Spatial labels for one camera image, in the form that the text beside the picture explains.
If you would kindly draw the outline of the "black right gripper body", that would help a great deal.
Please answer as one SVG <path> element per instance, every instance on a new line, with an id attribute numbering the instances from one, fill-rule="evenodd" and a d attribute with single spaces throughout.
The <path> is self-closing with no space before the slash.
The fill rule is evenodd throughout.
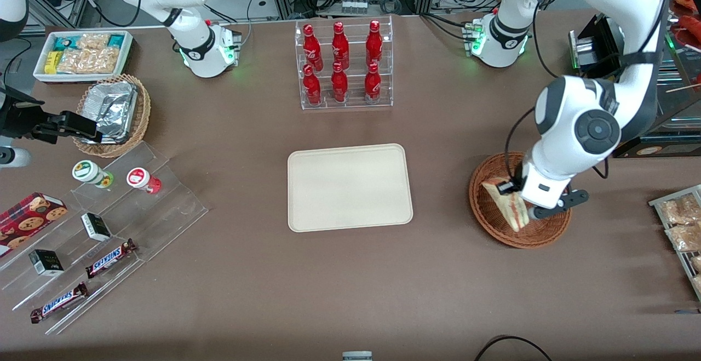
<path id="1" fill-rule="evenodd" d="M 1 134 L 20 139 L 44 121 L 44 101 L 36 100 L 15 88 L 2 87 Z"/>

